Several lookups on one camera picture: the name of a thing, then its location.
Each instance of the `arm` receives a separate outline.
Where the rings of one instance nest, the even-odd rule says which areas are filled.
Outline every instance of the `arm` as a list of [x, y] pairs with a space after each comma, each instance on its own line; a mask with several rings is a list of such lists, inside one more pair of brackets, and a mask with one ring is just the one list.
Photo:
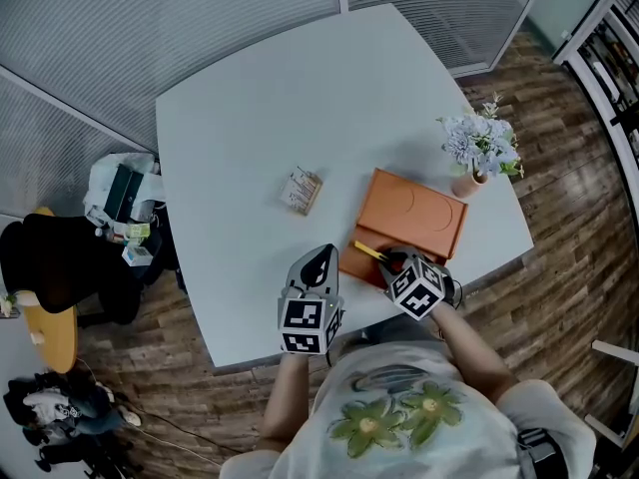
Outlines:
[[256, 449], [282, 452], [309, 418], [309, 358], [284, 354]]
[[441, 329], [464, 381], [496, 404], [518, 380], [502, 358], [448, 303], [431, 313]]

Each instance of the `shelf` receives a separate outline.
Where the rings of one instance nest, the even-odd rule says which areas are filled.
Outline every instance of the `shelf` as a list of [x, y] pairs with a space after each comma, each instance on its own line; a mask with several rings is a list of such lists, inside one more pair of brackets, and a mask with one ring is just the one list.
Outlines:
[[592, 75], [598, 80], [608, 101], [613, 106], [615, 114], [628, 108], [629, 105], [619, 88], [619, 84], [610, 73], [610, 70], [606, 68], [603, 59], [592, 44], [582, 45], [581, 48], [579, 48], [579, 54], [583, 57]]
[[595, 107], [595, 111], [601, 117], [626, 179], [635, 215], [639, 217], [639, 165], [637, 156], [633, 151], [639, 144], [636, 141], [639, 138], [639, 134], [633, 134], [632, 138], [628, 137], [621, 125], [612, 126], [610, 124], [610, 121], [616, 116], [617, 110], [605, 94], [599, 79], [592, 71], [592, 67], [589, 66], [580, 53], [573, 53], [566, 59], [566, 62], [572, 68], [575, 76], [579, 78], [583, 89], [588, 93]]
[[637, 65], [639, 63], [639, 44], [637, 44], [634, 30], [629, 30], [627, 25], [624, 25], [622, 20], [625, 21], [625, 19], [620, 11], [618, 11], [615, 7], [612, 8], [611, 12], [606, 14], [604, 20], [625, 46], [634, 64]]
[[630, 68], [624, 64], [623, 58], [618, 51], [621, 46], [618, 41], [611, 41], [605, 35], [605, 31], [598, 31], [605, 28], [605, 25], [597, 26], [595, 32], [586, 40], [586, 44], [594, 50], [599, 61], [604, 65], [608, 74], [612, 77], [619, 92], [623, 96], [626, 106], [639, 101], [639, 95], [635, 87], [635, 78], [630, 73]]
[[634, 99], [639, 100], [639, 92], [637, 91], [639, 68], [637, 68], [637, 64], [626, 45], [606, 20], [597, 26], [595, 33], [613, 59], [615, 68], [619, 71], [618, 76], [628, 84], [634, 94]]

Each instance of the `box lid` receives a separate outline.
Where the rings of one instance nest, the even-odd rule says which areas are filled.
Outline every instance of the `box lid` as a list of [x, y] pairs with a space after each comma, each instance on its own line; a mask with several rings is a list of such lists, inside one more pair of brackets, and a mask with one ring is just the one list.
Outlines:
[[466, 210], [456, 199], [375, 169], [357, 224], [450, 259]]

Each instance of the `white t-shirt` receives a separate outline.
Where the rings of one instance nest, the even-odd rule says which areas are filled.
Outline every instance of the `white t-shirt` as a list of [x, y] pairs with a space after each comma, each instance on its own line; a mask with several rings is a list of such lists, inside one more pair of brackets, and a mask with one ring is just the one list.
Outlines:
[[284, 453], [236, 456], [221, 479], [515, 479], [517, 433], [532, 428], [555, 439], [571, 479], [588, 477], [595, 436], [548, 383], [518, 383], [495, 406], [450, 360], [434, 342], [354, 351], [330, 371]]
[[22, 403], [31, 406], [36, 413], [38, 424], [46, 426], [54, 420], [64, 420], [69, 417], [69, 398], [62, 395], [57, 388], [48, 388], [26, 396]]

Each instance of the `white wall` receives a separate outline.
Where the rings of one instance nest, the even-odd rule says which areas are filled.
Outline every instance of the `white wall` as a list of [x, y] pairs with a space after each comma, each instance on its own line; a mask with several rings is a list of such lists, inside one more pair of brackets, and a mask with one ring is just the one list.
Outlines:
[[572, 33], [595, 0], [535, 0], [528, 18], [557, 50], [561, 33]]
[[[0, 233], [13, 222], [0, 217]], [[4, 293], [0, 277], [0, 291]], [[8, 391], [7, 382], [19, 376], [33, 376], [42, 372], [45, 364], [31, 343], [24, 317], [18, 319], [0, 318], [0, 391]], [[38, 459], [37, 448], [22, 435], [22, 428], [16, 425], [4, 402], [0, 402], [0, 469], [10, 479], [86, 479], [81, 463], [56, 465], [50, 474], [41, 471], [34, 460]]]

